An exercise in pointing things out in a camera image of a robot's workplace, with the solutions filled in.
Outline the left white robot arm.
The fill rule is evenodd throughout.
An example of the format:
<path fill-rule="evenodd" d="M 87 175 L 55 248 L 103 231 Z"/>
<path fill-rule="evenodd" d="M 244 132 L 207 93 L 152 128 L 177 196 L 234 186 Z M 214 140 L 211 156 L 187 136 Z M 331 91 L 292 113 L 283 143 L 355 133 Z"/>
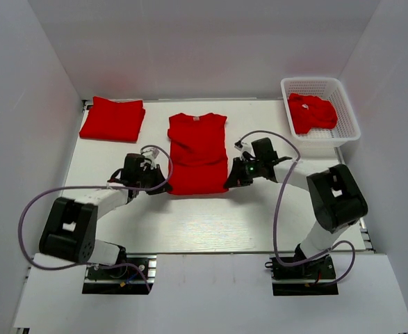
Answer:
<path fill-rule="evenodd" d="M 145 147 L 126 155 L 107 185 L 77 198 L 55 199 L 39 243 L 39 251 L 73 263 L 104 266 L 112 277 L 128 269 L 124 248 L 96 238 L 98 220 L 128 205 L 140 192 L 156 195 L 172 190 L 156 163 L 159 149 Z"/>

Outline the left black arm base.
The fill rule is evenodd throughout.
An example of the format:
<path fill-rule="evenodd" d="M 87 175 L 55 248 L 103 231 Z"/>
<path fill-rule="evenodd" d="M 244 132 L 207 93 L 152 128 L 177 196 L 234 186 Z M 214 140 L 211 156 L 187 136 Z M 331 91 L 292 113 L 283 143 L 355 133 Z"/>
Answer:
<path fill-rule="evenodd" d="M 116 269 L 99 269 L 88 267 L 83 281 L 82 294 L 91 295 L 148 295 L 142 272 L 149 288 L 154 285 L 156 276 L 155 255 L 127 255 L 126 262 L 137 266 Z"/>

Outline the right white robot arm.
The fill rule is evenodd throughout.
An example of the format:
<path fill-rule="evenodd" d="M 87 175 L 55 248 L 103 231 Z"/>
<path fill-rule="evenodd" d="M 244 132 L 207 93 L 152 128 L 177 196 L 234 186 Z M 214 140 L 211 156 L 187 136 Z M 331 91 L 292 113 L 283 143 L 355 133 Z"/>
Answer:
<path fill-rule="evenodd" d="M 240 156 L 233 160 L 225 189 L 249 186 L 258 177 L 281 185 L 272 223 L 274 250 L 278 249 L 279 210 L 286 186 L 309 192 L 316 217 L 312 229 L 297 245 L 292 262 L 284 262 L 280 256 L 275 259 L 281 267 L 295 267 L 301 276 L 312 277 L 320 269 L 319 259 L 343 244 L 340 236 L 368 213 L 368 204 L 350 169 L 337 164 L 316 172 L 299 152 L 294 159 L 279 157 L 269 138 L 250 144 L 237 141 L 235 147 Z"/>

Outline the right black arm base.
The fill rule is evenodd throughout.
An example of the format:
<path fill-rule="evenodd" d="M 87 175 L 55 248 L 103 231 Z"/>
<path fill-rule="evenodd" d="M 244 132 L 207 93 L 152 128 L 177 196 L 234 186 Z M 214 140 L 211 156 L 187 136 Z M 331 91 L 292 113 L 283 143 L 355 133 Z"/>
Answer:
<path fill-rule="evenodd" d="M 301 266 L 282 266 L 271 257 L 265 268 L 271 271 L 273 296 L 336 296 L 338 286 L 332 258 L 327 255 Z"/>

